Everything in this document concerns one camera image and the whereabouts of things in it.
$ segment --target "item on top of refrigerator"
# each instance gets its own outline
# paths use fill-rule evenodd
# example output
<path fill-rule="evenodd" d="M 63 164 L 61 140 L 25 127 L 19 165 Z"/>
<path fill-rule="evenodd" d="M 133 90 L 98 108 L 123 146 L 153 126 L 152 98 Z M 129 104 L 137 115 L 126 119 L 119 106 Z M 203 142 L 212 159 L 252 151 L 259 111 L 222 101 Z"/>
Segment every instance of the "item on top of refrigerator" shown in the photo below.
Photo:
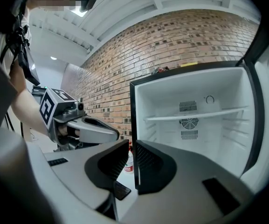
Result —
<path fill-rule="evenodd" d="M 166 67 L 163 67 L 163 68 L 156 68 L 153 72 L 152 72 L 152 75 L 153 74 L 156 74 L 156 73 L 161 73 L 161 72 L 164 72 L 164 71 L 167 71 L 169 70 L 169 68 L 166 66 Z"/>
<path fill-rule="evenodd" d="M 180 67 L 185 67 L 185 66 L 190 66 L 190 65 L 197 65 L 197 62 L 182 64 L 182 65 L 180 65 Z"/>

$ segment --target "round fan grille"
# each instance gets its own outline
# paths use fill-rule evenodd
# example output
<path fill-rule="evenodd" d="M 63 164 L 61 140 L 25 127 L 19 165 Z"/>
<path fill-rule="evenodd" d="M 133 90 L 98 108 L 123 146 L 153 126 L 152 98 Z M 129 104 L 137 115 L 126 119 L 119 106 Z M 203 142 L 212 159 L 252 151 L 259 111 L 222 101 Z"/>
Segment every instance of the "round fan grille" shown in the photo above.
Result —
<path fill-rule="evenodd" d="M 198 118 L 182 119 L 182 121 L 181 121 L 182 126 L 185 129 L 193 129 L 193 128 L 195 128 L 197 126 L 198 122 L 199 122 Z"/>

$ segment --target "person's arm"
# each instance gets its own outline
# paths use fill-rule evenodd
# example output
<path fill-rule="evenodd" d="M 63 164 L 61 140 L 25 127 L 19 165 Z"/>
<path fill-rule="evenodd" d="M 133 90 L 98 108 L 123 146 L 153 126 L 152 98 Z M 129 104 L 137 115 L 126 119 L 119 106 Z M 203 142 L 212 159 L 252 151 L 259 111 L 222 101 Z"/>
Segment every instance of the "person's arm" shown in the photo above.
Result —
<path fill-rule="evenodd" d="M 10 81 L 17 90 L 17 96 L 11 104 L 16 117 L 30 128 L 47 135 L 47 129 L 39 112 L 39 104 L 27 90 L 22 68 L 16 60 L 10 71 Z"/>

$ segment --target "brick wall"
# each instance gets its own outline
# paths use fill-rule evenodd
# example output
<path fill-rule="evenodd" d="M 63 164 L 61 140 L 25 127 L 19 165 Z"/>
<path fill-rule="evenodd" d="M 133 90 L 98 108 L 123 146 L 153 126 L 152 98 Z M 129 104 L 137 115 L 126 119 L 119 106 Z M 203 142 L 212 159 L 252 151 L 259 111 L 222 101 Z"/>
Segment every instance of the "brick wall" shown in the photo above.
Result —
<path fill-rule="evenodd" d="M 142 21 L 113 37 L 80 67 L 68 65 L 62 89 L 86 112 L 131 140 L 129 82 L 155 68 L 239 60 L 258 25 L 225 12 L 184 10 Z"/>

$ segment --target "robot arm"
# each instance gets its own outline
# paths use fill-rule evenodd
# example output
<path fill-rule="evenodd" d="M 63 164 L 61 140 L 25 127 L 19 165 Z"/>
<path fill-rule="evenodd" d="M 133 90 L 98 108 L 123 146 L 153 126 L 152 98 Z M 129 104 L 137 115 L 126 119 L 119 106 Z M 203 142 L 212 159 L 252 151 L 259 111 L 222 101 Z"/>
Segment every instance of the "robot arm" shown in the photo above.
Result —
<path fill-rule="evenodd" d="M 88 116 L 83 103 L 76 101 L 63 90 L 47 88 L 40 114 L 45 122 L 50 139 L 57 143 L 57 151 L 90 147 L 118 140 L 119 132 L 101 119 Z M 68 135 L 59 136 L 58 127 L 67 125 Z"/>

